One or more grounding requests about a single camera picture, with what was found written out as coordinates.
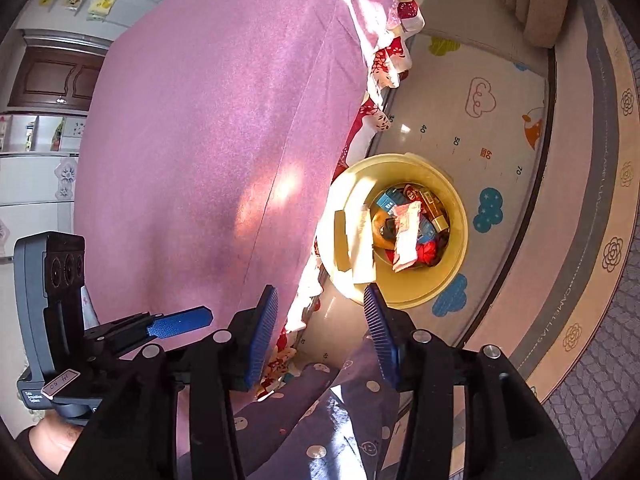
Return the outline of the person's left hand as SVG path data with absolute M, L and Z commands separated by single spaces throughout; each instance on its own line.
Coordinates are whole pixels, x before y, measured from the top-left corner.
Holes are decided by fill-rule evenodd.
M 83 426 L 66 422 L 56 411 L 46 411 L 43 419 L 29 429 L 28 440 L 40 463 L 58 474 L 82 430 Z

